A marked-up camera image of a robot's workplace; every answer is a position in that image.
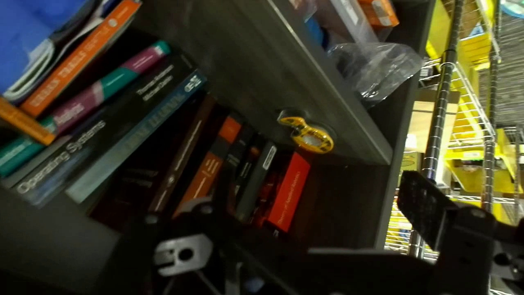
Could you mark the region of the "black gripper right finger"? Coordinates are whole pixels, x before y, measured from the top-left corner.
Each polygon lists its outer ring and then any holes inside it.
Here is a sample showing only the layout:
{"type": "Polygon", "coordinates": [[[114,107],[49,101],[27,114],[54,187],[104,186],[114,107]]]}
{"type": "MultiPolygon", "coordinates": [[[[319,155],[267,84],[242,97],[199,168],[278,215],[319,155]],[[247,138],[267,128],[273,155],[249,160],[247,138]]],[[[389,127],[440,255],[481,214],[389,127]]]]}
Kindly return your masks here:
{"type": "Polygon", "coordinates": [[[386,251],[309,250],[327,276],[325,291],[339,295],[488,295],[499,281],[524,295],[522,223],[506,225],[489,212],[452,202],[420,173],[406,171],[398,209],[435,263],[386,251]]]}

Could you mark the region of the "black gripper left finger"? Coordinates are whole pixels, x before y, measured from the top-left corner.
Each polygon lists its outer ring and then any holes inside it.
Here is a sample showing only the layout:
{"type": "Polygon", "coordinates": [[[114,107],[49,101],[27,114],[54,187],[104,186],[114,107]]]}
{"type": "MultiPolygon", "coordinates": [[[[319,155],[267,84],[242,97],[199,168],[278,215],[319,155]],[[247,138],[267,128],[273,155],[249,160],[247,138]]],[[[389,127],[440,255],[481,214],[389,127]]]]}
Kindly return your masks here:
{"type": "Polygon", "coordinates": [[[303,258],[212,202],[145,214],[118,241],[96,295],[306,295],[303,258]]]}

